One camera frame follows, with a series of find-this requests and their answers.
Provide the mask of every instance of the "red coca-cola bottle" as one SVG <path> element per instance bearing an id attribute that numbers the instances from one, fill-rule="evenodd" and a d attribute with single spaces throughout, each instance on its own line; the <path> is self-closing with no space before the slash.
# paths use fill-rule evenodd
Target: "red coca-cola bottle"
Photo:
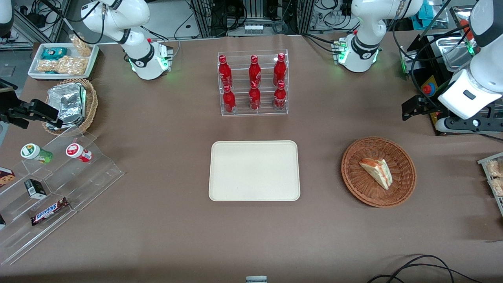
<path id="1" fill-rule="evenodd" d="M 232 114 L 236 112 L 236 97 L 230 91 L 230 85 L 223 86 L 223 106 L 227 113 Z"/>
<path id="2" fill-rule="evenodd" d="M 278 85 L 278 81 L 283 81 L 285 79 L 285 73 L 286 73 L 285 54 L 279 53 L 278 61 L 276 62 L 276 65 L 274 65 L 273 84 L 275 86 Z"/>
<path id="3" fill-rule="evenodd" d="M 232 87 L 232 73 L 229 64 L 227 64 L 227 58 L 225 58 L 225 55 L 220 55 L 218 61 L 220 62 L 218 65 L 218 73 L 222 80 L 222 84 Z"/>
<path id="4" fill-rule="evenodd" d="M 250 108 L 258 110 L 260 108 L 260 90 L 257 82 L 250 82 L 250 91 L 248 92 L 250 98 Z"/>
<path id="5" fill-rule="evenodd" d="M 286 91 L 285 82 L 278 82 L 278 89 L 274 92 L 273 107 L 276 111 L 283 110 L 285 108 Z"/>
<path id="6" fill-rule="evenodd" d="M 260 86 L 261 80 L 261 69 L 259 66 L 259 58 L 256 55 L 252 55 L 250 68 L 248 69 L 248 74 L 250 77 L 250 82 L 257 82 Z"/>

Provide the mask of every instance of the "white plastic tray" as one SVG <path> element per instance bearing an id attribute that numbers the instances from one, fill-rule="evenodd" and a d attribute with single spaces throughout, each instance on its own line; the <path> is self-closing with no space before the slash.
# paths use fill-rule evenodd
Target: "white plastic tray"
<path id="1" fill-rule="evenodd" d="M 98 57 L 98 51 L 100 51 L 100 48 L 97 45 L 91 45 L 92 50 L 91 50 L 91 55 L 89 56 L 89 63 L 88 67 L 86 68 L 86 72 L 82 76 L 76 76 L 76 75 L 68 75 L 68 74 L 47 74 L 47 73 L 41 73 L 37 71 L 37 64 L 38 60 L 42 57 L 42 52 L 46 48 L 53 48 L 53 47 L 65 47 L 68 49 L 68 52 L 66 55 L 72 56 L 72 57 L 77 57 L 80 56 L 78 53 L 77 49 L 73 45 L 73 43 L 43 43 L 40 44 L 40 47 L 37 50 L 37 53 L 33 57 L 32 64 L 30 66 L 30 69 L 28 70 L 28 75 L 34 79 L 38 80 L 66 80 L 66 79 L 85 79 L 89 78 L 91 75 L 91 71 L 93 70 L 93 66 L 96 61 L 96 57 Z"/>
<path id="2" fill-rule="evenodd" d="M 291 140 L 217 141 L 211 147 L 208 194 L 213 201 L 297 200 L 297 144 Z"/>

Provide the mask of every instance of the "red button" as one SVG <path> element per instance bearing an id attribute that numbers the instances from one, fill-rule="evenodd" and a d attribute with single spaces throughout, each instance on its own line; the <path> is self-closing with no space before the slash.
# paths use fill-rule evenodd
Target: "red button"
<path id="1" fill-rule="evenodd" d="M 423 92 L 424 92 L 424 94 L 431 94 L 432 93 L 432 86 L 425 85 L 425 87 L 423 87 Z"/>

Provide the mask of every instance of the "acrylic bottle rack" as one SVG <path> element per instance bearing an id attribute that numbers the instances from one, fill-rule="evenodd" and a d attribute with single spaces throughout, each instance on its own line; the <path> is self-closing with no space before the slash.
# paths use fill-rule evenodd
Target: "acrylic bottle rack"
<path id="1" fill-rule="evenodd" d="M 94 144 L 95 139 L 77 127 L 69 128 L 42 147 L 53 153 L 51 162 L 24 160 L 12 168 L 15 180 L 0 188 L 0 215 L 6 223 L 0 230 L 2 264 L 14 263 L 124 175 Z M 93 158 L 84 163 L 68 157 L 65 150 L 71 143 L 91 151 Z M 40 181 L 47 196 L 41 200 L 30 198 L 24 185 L 27 179 Z M 63 197 L 69 206 L 32 226 L 31 217 Z"/>
<path id="2" fill-rule="evenodd" d="M 276 86 L 273 84 L 274 65 L 278 60 L 278 54 L 285 54 L 285 91 L 287 93 L 285 98 L 285 107 L 277 111 L 273 107 L 274 92 Z M 232 92 L 236 97 L 236 112 L 227 113 L 223 103 L 223 84 L 218 74 L 218 57 L 217 61 L 217 80 L 220 95 L 220 111 L 222 116 L 254 116 L 254 115 L 281 115 L 288 114 L 288 96 L 289 96 L 289 80 L 288 80 L 288 50 L 262 50 L 262 51 L 234 51 L 234 52 L 219 52 L 218 56 L 225 55 L 227 63 L 232 72 Z M 250 57 L 257 55 L 259 58 L 259 65 L 261 67 L 262 79 L 259 87 L 261 93 L 261 103 L 258 110 L 252 110 L 249 106 L 248 91 L 250 90 L 250 82 L 248 75 L 248 68 L 250 67 Z"/>

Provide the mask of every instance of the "wicker basket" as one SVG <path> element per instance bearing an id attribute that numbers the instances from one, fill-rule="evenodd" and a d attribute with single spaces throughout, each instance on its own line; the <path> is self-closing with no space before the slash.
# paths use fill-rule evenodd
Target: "wicker basket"
<path id="1" fill-rule="evenodd" d="M 383 158 L 393 183 L 382 188 L 359 164 L 364 158 Z M 406 201 L 415 188 L 416 172 L 410 156 L 396 143 L 381 137 L 367 137 L 351 144 L 343 156 L 341 171 L 349 191 L 364 203 L 392 207 Z"/>
<path id="2" fill-rule="evenodd" d="M 81 83 L 86 89 L 86 120 L 78 127 L 81 132 L 85 132 L 91 126 L 91 123 L 94 120 L 94 116 L 96 115 L 96 109 L 98 108 L 98 97 L 93 85 L 86 79 L 68 79 L 60 82 L 58 85 L 69 83 Z M 47 97 L 45 103 L 49 103 L 49 97 Z M 45 125 L 45 122 L 42 122 L 42 126 L 47 132 L 54 135 L 60 135 L 66 130 L 49 130 L 49 128 L 47 128 L 47 126 Z"/>

